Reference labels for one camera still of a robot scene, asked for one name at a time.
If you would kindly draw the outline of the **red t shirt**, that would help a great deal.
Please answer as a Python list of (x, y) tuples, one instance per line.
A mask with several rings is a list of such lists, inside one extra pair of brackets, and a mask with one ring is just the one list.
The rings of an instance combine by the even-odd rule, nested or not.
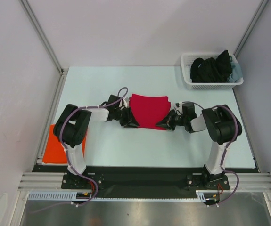
[(129, 107), (140, 129), (164, 130), (156, 124), (169, 114), (171, 102), (168, 96), (147, 97), (132, 94)]

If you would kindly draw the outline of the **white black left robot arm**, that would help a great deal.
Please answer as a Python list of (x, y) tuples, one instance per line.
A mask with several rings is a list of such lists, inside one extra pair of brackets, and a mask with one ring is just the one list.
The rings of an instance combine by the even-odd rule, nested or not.
[(77, 107), (67, 104), (53, 129), (66, 154), (68, 171), (73, 175), (72, 183), (84, 188), (89, 177), (83, 172), (86, 163), (83, 157), (82, 143), (87, 135), (88, 126), (94, 121), (119, 121), (125, 128), (138, 128), (129, 103), (126, 99), (110, 95), (109, 99), (98, 106)]

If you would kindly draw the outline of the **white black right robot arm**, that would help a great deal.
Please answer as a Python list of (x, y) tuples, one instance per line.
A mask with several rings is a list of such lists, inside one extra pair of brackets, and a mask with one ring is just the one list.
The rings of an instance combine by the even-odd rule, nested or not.
[(227, 105), (217, 105), (211, 108), (201, 108), (197, 116), (195, 106), (198, 104), (184, 101), (175, 104), (168, 115), (156, 123), (156, 127), (165, 130), (175, 130), (177, 126), (184, 127), (188, 133), (207, 130), (212, 140), (212, 147), (201, 175), (187, 176), (188, 189), (206, 188), (214, 190), (227, 183), (225, 158), (229, 146), (242, 134), (242, 126)]

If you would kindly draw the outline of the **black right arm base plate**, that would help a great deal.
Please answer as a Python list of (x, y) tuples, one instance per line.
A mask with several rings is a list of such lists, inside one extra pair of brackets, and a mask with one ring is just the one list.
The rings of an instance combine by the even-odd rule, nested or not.
[(189, 190), (230, 190), (228, 177), (224, 173), (187, 175), (186, 182)]

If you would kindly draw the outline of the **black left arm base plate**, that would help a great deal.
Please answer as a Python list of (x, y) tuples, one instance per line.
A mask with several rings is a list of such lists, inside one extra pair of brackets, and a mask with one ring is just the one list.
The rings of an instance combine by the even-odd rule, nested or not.
[(91, 189), (98, 188), (103, 189), (104, 175), (103, 174), (94, 174), (88, 173), (85, 174), (86, 177), (92, 179), (96, 182), (97, 186), (88, 179), (84, 179), (78, 175), (74, 175), (72, 173), (65, 173), (62, 179), (61, 188), (62, 189), (70, 189), (70, 190), (82, 190), (82, 189)]

